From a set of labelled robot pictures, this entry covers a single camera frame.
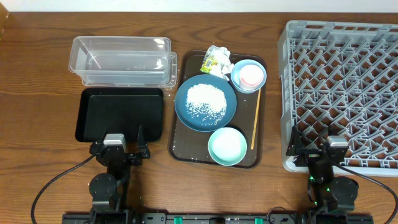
lattice pattern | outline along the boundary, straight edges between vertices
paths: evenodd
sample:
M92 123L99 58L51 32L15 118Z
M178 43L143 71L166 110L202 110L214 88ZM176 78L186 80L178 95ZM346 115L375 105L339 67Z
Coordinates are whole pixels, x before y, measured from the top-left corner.
M307 147L344 134L343 165L398 167L398 40L290 39L293 119Z

wooden table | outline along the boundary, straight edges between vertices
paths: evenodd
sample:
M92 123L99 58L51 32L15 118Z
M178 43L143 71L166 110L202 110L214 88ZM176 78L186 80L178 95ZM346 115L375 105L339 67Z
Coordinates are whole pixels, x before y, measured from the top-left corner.
M30 223L30 206L54 176L89 156L75 140L80 78L68 71L72 40L79 35L168 37L178 54L211 44L255 54L268 65L262 161L240 170L179 162L167 152L177 88L164 90L164 130L149 144L152 157L131 171L129 203L169 212L266 213L272 207L304 211L307 174L282 167L282 100L277 41L289 20L398 24L398 14L312 13L11 13L0 42L0 223ZM95 160L62 177L40 198L39 223L60 223L65 212L91 208L90 180L106 169ZM384 222L394 208L386 190L360 178L358 213ZM398 192L398 179L376 178Z

dish rack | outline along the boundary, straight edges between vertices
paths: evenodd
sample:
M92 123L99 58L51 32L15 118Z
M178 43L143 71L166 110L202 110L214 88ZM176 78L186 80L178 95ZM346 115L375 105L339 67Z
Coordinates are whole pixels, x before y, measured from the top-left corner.
M290 21L278 42L282 80L282 160L292 127L320 148L331 126L349 139L341 165L398 177L398 26ZM337 174L347 174L334 167Z

crumpled plastic bag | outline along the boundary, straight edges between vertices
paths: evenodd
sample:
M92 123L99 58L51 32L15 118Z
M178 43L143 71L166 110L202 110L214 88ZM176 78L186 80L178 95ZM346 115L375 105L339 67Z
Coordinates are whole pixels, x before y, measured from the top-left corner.
M234 68L234 64L229 60L230 54L231 52L226 47L210 46L203 59L200 70L229 81L226 74L231 73Z

mint green bowl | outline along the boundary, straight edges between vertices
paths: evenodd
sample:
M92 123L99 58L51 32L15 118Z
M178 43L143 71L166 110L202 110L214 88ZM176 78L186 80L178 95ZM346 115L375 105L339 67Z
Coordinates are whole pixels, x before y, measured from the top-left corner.
M220 128L209 139L211 158L223 166L235 165L244 158L248 145L242 133L234 128Z

